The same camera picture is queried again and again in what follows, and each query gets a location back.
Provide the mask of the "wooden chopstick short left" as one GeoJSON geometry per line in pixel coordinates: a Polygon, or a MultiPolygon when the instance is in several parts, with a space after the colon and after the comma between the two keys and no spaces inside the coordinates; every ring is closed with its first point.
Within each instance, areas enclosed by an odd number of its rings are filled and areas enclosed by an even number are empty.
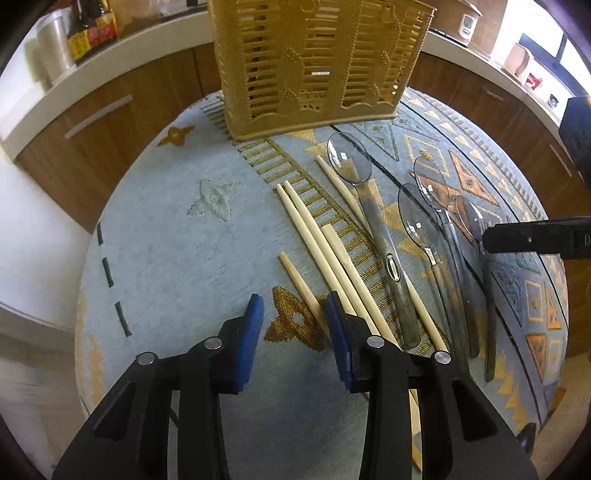
{"type": "Polygon", "coordinates": [[[283,268],[287,271],[287,275],[289,275],[291,281],[293,281],[295,288],[297,288],[298,293],[301,294],[301,298],[304,299],[304,303],[307,304],[308,310],[311,311],[311,315],[314,316],[318,325],[320,325],[322,333],[325,334],[325,337],[329,338],[329,326],[325,320],[325,314],[322,310],[321,304],[318,302],[318,299],[315,298],[315,295],[311,292],[310,287],[308,287],[308,284],[304,281],[304,278],[301,277],[301,274],[297,271],[297,268],[294,267],[294,264],[290,261],[290,258],[288,258],[287,254],[281,251],[279,254],[279,259],[280,263],[283,264],[283,268]]]}

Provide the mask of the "dark soy sauce bottle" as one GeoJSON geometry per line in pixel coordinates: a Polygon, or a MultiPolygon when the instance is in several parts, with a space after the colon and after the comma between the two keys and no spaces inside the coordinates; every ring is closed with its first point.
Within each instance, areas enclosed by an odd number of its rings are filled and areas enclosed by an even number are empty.
{"type": "Polygon", "coordinates": [[[92,47],[88,37],[88,28],[84,23],[79,1],[71,2],[70,28],[67,43],[75,64],[80,64],[90,53],[92,47]]]}

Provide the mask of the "clear spoon with oval logo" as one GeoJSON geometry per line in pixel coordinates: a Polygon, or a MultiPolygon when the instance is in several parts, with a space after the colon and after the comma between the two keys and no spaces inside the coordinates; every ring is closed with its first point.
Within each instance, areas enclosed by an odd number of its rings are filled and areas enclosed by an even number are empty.
{"type": "Polygon", "coordinates": [[[356,188],[359,201],[370,226],[370,233],[387,271],[387,283],[394,296],[404,344],[407,349],[419,345],[421,335],[416,311],[400,258],[384,222],[377,200],[370,192],[373,163],[365,146],[345,132],[332,133],[328,140],[328,159],[335,173],[356,188]]]}

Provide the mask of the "steel canister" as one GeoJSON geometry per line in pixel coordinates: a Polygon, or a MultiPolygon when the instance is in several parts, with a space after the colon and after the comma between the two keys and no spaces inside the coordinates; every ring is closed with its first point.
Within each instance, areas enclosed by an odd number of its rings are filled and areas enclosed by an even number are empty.
{"type": "Polygon", "coordinates": [[[75,67],[66,32],[69,15],[69,9],[54,10],[42,17],[36,26],[39,55],[52,85],[61,81],[75,67]]]}

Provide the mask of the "tan plastic utensil basket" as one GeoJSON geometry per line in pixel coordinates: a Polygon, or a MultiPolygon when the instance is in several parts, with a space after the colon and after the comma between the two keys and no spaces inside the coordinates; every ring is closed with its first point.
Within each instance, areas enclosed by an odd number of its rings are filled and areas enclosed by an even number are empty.
{"type": "Polygon", "coordinates": [[[394,116],[435,7],[422,1],[211,1],[231,137],[394,116]]]}

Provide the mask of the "pink cup on counter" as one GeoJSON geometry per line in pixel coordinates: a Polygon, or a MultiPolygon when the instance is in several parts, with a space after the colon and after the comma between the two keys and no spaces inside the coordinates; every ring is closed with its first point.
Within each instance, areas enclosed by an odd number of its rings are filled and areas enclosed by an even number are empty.
{"type": "Polygon", "coordinates": [[[523,82],[527,78],[526,72],[532,58],[530,50],[519,43],[515,43],[507,55],[502,70],[523,82]]]}

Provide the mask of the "wooden chopstick thick middle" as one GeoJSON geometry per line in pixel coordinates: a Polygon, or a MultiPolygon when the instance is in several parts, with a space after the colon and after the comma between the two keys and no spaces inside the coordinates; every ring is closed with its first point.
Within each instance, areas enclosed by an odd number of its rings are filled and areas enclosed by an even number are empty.
{"type": "MultiPolygon", "coordinates": [[[[353,286],[356,289],[356,293],[360,295],[363,301],[363,305],[365,305],[367,311],[370,313],[370,317],[373,319],[375,325],[379,329],[381,336],[391,341],[397,347],[400,347],[388,323],[386,322],[381,310],[379,309],[376,301],[374,300],[373,296],[370,295],[368,287],[366,286],[365,282],[363,282],[363,279],[360,276],[358,270],[356,270],[356,266],[353,265],[353,261],[351,257],[349,257],[349,253],[348,251],[346,251],[345,246],[342,244],[342,240],[339,238],[339,235],[335,233],[335,229],[334,227],[332,227],[332,224],[322,226],[321,230],[322,234],[324,234],[325,238],[328,240],[329,245],[332,247],[332,251],[335,252],[335,255],[338,257],[339,262],[342,264],[342,267],[344,267],[346,273],[348,273],[349,280],[352,281],[353,286]]],[[[421,427],[420,411],[416,398],[416,390],[410,390],[409,396],[410,398],[412,398],[410,409],[412,420],[412,432],[413,435],[415,435],[420,431],[421,427]]],[[[415,462],[415,465],[422,471],[423,456],[420,450],[414,444],[413,436],[411,437],[411,444],[412,457],[415,462]]]]}

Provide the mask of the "red label sauce bottle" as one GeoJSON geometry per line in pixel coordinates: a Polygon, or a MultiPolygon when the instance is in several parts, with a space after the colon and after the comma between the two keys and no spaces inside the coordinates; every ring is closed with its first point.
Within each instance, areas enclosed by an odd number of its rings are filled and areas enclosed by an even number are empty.
{"type": "Polygon", "coordinates": [[[91,47],[102,47],[117,39],[115,17],[107,0],[88,0],[85,14],[91,47]]]}

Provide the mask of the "patterned grey table mat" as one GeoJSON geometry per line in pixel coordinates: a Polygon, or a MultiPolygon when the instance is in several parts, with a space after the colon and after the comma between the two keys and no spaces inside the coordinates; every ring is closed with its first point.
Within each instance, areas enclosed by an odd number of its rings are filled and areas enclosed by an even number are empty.
{"type": "MultiPolygon", "coordinates": [[[[144,352],[168,357],[242,315],[263,297],[263,330],[245,392],[221,396],[232,479],[356,479],[368,401],[339,380],[335,357],[291,282],[280,252],[322,301],[329,291],[274,187],[288,181],[318,227],[332,224],[402,344],[386,272],[374,246],[317,156],[336,131],[373,157],[370,182],[403,268],[441,331],[445,312],[427,256],[408,236],[399,186],[414,161],[432,160],[488,226],[546,219],[511,157],[475,123],[407,89],[393,119],[294,131],[238,142],[220,94],[187,108],[137,157],[96,224],[81,280],[76,376],[88,413],[144,352]]],[[[472,377],[518,434],[549,419],[568,341],[564,263],[532,253],[495,255],[497,359],[486,380],[486,300],[478,246],[458,237],[474,289],[480,352],[472,377]]]]}

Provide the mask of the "wooden chopstick long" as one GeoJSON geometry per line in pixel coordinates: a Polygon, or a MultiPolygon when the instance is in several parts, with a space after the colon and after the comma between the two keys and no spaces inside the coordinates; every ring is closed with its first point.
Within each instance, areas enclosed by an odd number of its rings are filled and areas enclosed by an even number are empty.
{"type": "Polygon", "coordinates": [[[322,254],[324,254],[325,259],[327,259],[329,265],[331,266],[332,272],[335,274],[335,278],[338,279],[339,285],[341,285],[339,291],[346,295],[346,300],[342,300],[342,304],[344,304],[346,313],[351,313],[362,317],[366,320],[372,334],[380,335],[380,331],[375,325],[373,319],[370,317],[370,313],[367,311],[367,308],[365,305],[363,305],[360,295],[356,293],[356,289],[353,286],[352,281],[349,280],[349,276],[346,274],[344,267],[342,267],[342,264],[339,262],[335,252],[332,251],[332,247],[329,245],[325,235],[322,234],[321,228],[318,227],[317,223],[315,223],[315,219],[311,216],[310,211],[308,211],[308,207],[304,205],[304,201],[301,200],[300,196],[297,195],[297,191],[295,191],[294,187],[290,185],[290,182],[285,180],[283,182],[283,187],[286,188],[287,194],[290,195],[290,199],[294,202],[294,206],[297,208],[298,213],[301,214],[301,217],[303,218],[304,223],[307,225],[308,230],[311,231],[311,235],[314,236],[315,241],[318,243],[318,247],[320,247],[322,254]]]}
{"type": "Polygon", "coordinates": [[[297,227],[301,239],[304,240],[305,245],[308,247],[308,251],[311,253],[312,258],[314,258],[315,263],[317,263],[318,268],[321,270],[325,281],[327,281],[332,290],[339,294],[341,302],[342,300],[346,300],[346,295],[339,291],[341,285],[339,285],[338,279],[335,278],[331,266],[327,259],[325,259],[324,254],[322,254],[320,247],[318,247],[318,243],[315,241],[314,236],[311,235],[311,231],[308,230],[301,214],[298,213],[297,208],[294,206],[294,202],[290,199],[290,195],[287,194],[286,188],[283,187],[283,184],[277,184],[276,191],[280,195],[281,202],[283,202],[284,207],[287,209],[287,213],[290,215],[291,220],[293,220],[295,227],[297,227]]]}

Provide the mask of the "wooden chopstick long left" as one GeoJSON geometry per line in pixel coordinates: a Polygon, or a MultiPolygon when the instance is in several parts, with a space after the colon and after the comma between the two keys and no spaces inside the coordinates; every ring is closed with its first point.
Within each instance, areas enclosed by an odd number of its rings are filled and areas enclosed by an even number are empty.
{"type": "Polygon", "coordinates": [[[308,251],[311,253],[312,258],[314,258],[315,263],[317,263],[318,268],[321,270],[325,281],[327,281],[332,290],[339,294],[341,302],[342,300],[346,300],[346,295],[339,291],[341,285],[339,285],[338,279],[335,278],[331,266],[327,259],[325,259],[324,254],[322,254],[320,247],[318,247],[318,243],[315,241],[314,236],[311,235],[311,231],[308,230],[301,214],[298,213],[297,208],[294,206],[294,202],[290,199],[290,195],[287,194],[286,188],[283,187],[283,184],[277,184],[276,191],[280,195],[281,202],[283,202],[284,207],[287,209],[287,213],[290,215],[291,220],[293,220],[295,227],[297,227],[301,239],[304,240],[305,245],[308,247],[308,251]]]}

